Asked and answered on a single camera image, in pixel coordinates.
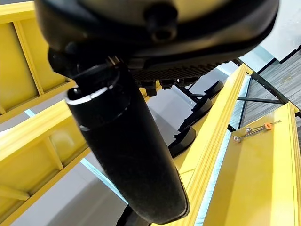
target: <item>yellow beam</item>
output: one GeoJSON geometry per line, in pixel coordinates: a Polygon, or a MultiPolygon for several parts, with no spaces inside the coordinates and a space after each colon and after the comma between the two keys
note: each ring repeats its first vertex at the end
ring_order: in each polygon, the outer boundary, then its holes
{"type": "Polygon", "coordinates": [[[53,147],[53,144],[51,143],[50,139],[47,137],[44,140],[44,143],[45,143],[45,145],[47,147],[47,151],[49,152],[51,158],[53,159],[57,169],[62,170],[63,169],[62,162],[61,162],[60,157],[58,156],[58,154],[56,152],[55,147],[53,147]]]}
{"type": "Polygon", "coordinates": [[[0,105],[0,114],[5,114],[5,113],[6,113],[5,109],[0,105]]]}
{"type": "Polygon", "coordinates": [[[35,97],[34,99],[29,100],[13,109],[7,110],[7,112],[5,114],[0,115],[0,123],[5,122],[6,120],[24,112],[25,110],[27,110],[35,105],[38,105],[38,104],[42,103],[43,101],[45,101],[59,93],[62,93],[63,91],[66,91],[66,90],[74,87],[75,85],[76,85],[76,83],[74,81],[65,83],[51,91],[48,91],[47,93],[43,94],[42,96],[35,97]]]}
{"type": "MultiPolygon", "coordinates": [[[[229,141],[204,226],[299,226],[300,150],[288,103],[246,127],[281,120],[273,129],[229,141]]],[[[241,136],[245,128],[232,133],[241,136]]]]}
{"type": "Polygon", "coordinates": [[[0,196],[6,197],[9,199],[19,199],[19,200],[27,200],[29,199],[29,195],[26,192],[18,191],[16,189],[0,185],[0,196]]]}
{"type": "Polygon", "coordinates": [[[33,61],[33,58],[31,56],[31,53],[30,53],[30,48],[29,48],[29,46],[27,44],[26,36],[25,36],[24,30],[22,28],[22,24],[21,24],[20,21],[14,21],[14,26],[15,26],[15,30],[16,30],[16,33],[18,35],[18,39],[20,41],[22,50],[24,52],[27,64],[28,64],[29,69],[30,69],[30,71],[32,73],[32,78],[33,78],[34,83],[35,83],[35,85],[37,87],[38,93],[41,96],[41,95],[44,94],[44,90],[43,90],[43,87],[41,85],[41,82],[40,82],[37,70],[35,68],[34,61],[33,61]]]}
{"type": "Polygon", "coordinates": [[[14,211],[8,218],[6,218],[0,226],[10,226],[22,213],[24,213],[31,205],[33,205],[46,191],[48,191],[56,182],[58,182],[63,176],[65,176],[75,165],[79,163],[84,157],[90,153],[90,149],[87,148],[81,154],[79,154],[73,161],[71,161],[66,167],[58,172],[52,179],[50,179],[41,189],[39,189],[33,196],[31,196],[24,204],[22,204],[16,211],[14,211]]]}
{"type": "Polygon", "coordinates": [[[194,225],[247,70],[241,65],[227,79],[209,113],[193,126],[198,133],[195,141],[175,159],[189,197],[190,213],[167,225],[194,225]]]}
{"type": "Polygon", "coordinates": [[[0,24],[34,17],[33,1],[4,4],[0,6],[0,24]]]}

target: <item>black metal bar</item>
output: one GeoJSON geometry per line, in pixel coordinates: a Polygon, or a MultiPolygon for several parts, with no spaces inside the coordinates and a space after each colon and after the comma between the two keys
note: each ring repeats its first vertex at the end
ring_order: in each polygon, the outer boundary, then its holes
{"type": "Polygon", "coordinates": [[[193,87],[194,84],[196,84],[196,82],[191,84],[191,86],[187,90],[190,90],[193,87]]]}
{"type": "Polygon", "coordinates": [[[198,103],[199,102],[199,99],[197,97],[194,97],[192,95],[192,93],[186,89],[185,87],[180,87],[178,84],[175,84],[175,86],[180,90],[182,91],[186,96],[188,96],[191,100],[193,100],[194,102],[198,103]]]}
{"type": "Polygon", "coordinates": [[[240,59],[238,59],[238,58],[235,59],[235,60],[232,60],[232,62],[235,63],[238,67],[241,66],[242,64],[244,64],[244,62],[242,62],[242,61],[241,61],[240,59]]]}
{"type": "MultiPolygon", "coordinates": [[[[242,64],[244,64],[244,62],[242,62],[240,59],[235,59],[232,62],[234,62],[237,66],[241,66],[242,64]]],[[[251,74],[251,78],[256,80],[259,84],[261,84],[267,91],[269,91],[272,95],[274,95],[274,97],[276,97],[278,100],[280,100],[283,104],[291,102],[293,105],[295,105],[286,96],[284,96],[279,90],[277,90],[268,81],[266,81],[263,77],[261,77],[257,72],[254,72],[253,74],[251,74]]],[[[298,108],[298,109],[299,109],[299,113],[296,113],[295,115],[298,116],[299,118],[301,118],[301,113],[300,113],[301,109],[300,108],[298,108]]]]}
{"type": "Polygon", "coordinates": [[[194,93],[192,93],[191,96],[192,97],[204,97],[205,94],[194,94],[194,93]]]}
{"type": "Polygon", "coordinates": [[[233,126],[231,126],[230,124],[228,125],[227,129],[232,133],[234,131],[236,131],[236,129],[234,129],[233,126]]]}
{"type": "Polygon", "coordinates": [[[268,81],[266,81],[263,77],[261,77],[258,73],[254,72],[251,74],[251,77],[261,84],[267,91],[269,91],[274,97],[278,100],[282,101],[284,104],[289,102],[289,99],[284,96],[279,90],[273,87],[268,81]]]}
{"type": "Polygon", "coordinates": [[[283,105],[284,103],[280,100],[270,100],[270,99],[259,99],[259,98],[248,98],[248,97],[238,97],[237,100],[242,101],[251,101],[251,102],[260,102],[260,103],[269,103],[269,104],[278,104],[283,105]]]}

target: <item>black plastic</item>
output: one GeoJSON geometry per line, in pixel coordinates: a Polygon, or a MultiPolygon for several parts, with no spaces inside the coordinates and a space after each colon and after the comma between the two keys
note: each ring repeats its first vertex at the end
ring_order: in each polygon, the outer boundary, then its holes
{"type": "MultiPolygon", "coordinates": [[[[159,3],[162,2],[150,1],[149,6],[159,3]]],[[[168,3],[170,9],[181,11],[179,5],[168,3]]],[[[169,10],[169,16],[158,15],[151,24],[157,28],[167,25],[168,30],[176,30],[177,36],[157,43],[149,34],[149,23],[119,23],[78,0],[35,0],[38,22],[51,48],[96,64],[99,57],[118,56],[136,81],[199,78],[217,65],[242,56],[270,33],[278,3],[279,0],[229,0],[212,8],[211,13],[183,23],[175,21],[169,10]]],[[[132,4],[135,8],[139,1],[132,4]]]]}
{"type": "Polygon", "coordinates": [[[218,80],[209,89],[204,91],[204,93],[206,94],[207,98],[212,99],[213,97],[215,97],[221,91],[221,89],[223,87],[224,87],[224,83],[222,81],[218,80]]]}
{"type": "Polygon", "coordinates": [[[211,109],[212,101],[209,98],[203,97],[200,102],[193,108],[193,113],[184,120],[180,128],[180,132],[184,131],[187,127],[192,126],[202,117],[204,117],[211,109]]]}
{"type": "Polygon", "coordinates": [[[67,104],[91,150],[129,205],[147,222],[186,216],[189,201],[156,123],[125,69],[109,87],[67,104]]]}
{"type": "Polygon", "coordinates": [[[144,220],[127,205],[116,226],[151,226],[151,223],[144,220]]]}
{"type": "Polygon", "coordinates": [[[183,130],[183,132],[174,135],[174,138],[175,141],[168,146],[170,154],[173,158],[180,155],[193,143],[194,139],[196,138],[196,131],[193,129],[193,127],[187,127],[183,130]]]}

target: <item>yellow panel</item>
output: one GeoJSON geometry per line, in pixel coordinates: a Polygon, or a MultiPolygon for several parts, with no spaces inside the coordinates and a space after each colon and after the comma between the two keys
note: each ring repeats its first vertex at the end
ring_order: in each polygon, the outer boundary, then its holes
{"type": "MultiPolygon", "coordinates": [[[[247,126],[281,120],[271,131],[241,143],[230,139],[205,226],[299,225],[300,174],[295,166],[299,145],[294,118],[293,106],[286,104],[247,126]]],[[[243,134],[245,128],[232,136],[243,134]]]]}
{"type": "Polygon", "coordinates": [[[16,189],[0,185],[0,197],[6,197],[10,199],[27,200],[29,194],[26,192],[18,191],[16,189]]]}
{"type": "Polygon", "coordinates": [[[48,44],[44,40],[36,19],[15,22],[15,28],[33,77],[46,92],[65,82],[65,78],[52,71],[48,62],[48,44]]]}
{"type": "Polygon", "coordinates": [[[0,185],[32,194],[40,181],[57,171],[56,165],[51,161],[46,150],[45,144],[39,143],[20,151],[12,159],[6,158],[1,161],[0,185]]]}
{"type": "Polygon", "coordinates": [[[0,6],[0,24],[34,18],[33,1],[0,6]]]}
{"type": "Polygon", "coordinates": [[[0,24],[0,34],[0,105],[7,111],[38,93],[13,25],[0,24]]]}
{"type": "Polygon", "coordinates": [[[63,165],[75,151],[87,147],[76,123],[66,124],[64,127],[55,130],[50,135],[50,140],[63,165]]]}
{"type": "Polygon", "coordinates": [[[73,161],[71,161],[64,169],[51,178],[40,190],[38,190],[32,197],[23,203],[19,208],[12,212],[5,219],[0,218],[0,226],[10,226],[22,213],[24,213],[31,205],[33,205],[46,191],[48,191],[56,182],[58,182],[63,176],[65,176],[81,159],[86,157],[90,153],[90,149],[87,148],[81,154],[79,154],[73,161]]]}
{"type": "Polygon", "coordinates": [[[25,110],[27,110],[35,105],[42,103],[43,101],[45,101],[51,97],[54,97],[55,95],[57,95],[59,93],[62,93],[65,90],[70,89],[71,87],[74,87],[75,85],[76,85],[76,83],[74,81],[65,83],[65,84],[43,94],[42,96],[34,97],[33,99],[30,99],[18,106],[15,106],[13,109],[9,110],[5,114],[0,115],[0,123],[3,123],[4,121],[24,112],[25,110]]]}
{"type": "Polygon", "coordinates": [[[0,197],[0,223],[19,208],[25,201],[0,197]]]}

